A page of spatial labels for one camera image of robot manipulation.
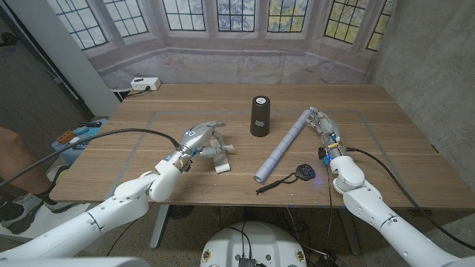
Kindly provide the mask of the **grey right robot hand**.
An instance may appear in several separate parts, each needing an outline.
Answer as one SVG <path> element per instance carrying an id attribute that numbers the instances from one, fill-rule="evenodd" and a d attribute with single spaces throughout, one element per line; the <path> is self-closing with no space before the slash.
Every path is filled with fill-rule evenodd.
<path id="1" fill-rule="evenodd" d="M 323 111 L 314 107 L 309 109 L 312 114 L 307 123 L 320 134 L 323 143 L 323 148 L 318 149 L 319 158 L 330 162 L 336 157 L 346 156 L 347 149 L 342 145 L 337 123 Z"/>

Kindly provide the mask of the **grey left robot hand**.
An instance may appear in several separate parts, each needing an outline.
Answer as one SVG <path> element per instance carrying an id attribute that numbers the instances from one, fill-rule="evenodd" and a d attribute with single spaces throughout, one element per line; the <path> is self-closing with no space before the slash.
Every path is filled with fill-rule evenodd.
<path id="1" fill-rule="evenodd" d="M 233 151 L 235 148 L 233 145 L 225 145 L 223 137 L 216 130 L 216 128 L 225 126 L 225 122 L 221 121 L 209 121 L 204 122 L 187 130 L 179 143 L 179 151 L 184 154 L 188 154 L 190 157 L 199 154 L 203 157 L 210 158 L 218 155 L 222 151 Z M 212 137 L 215 137 L 218 141 L 218 147 L 206 147 L 203 144 Z"/>

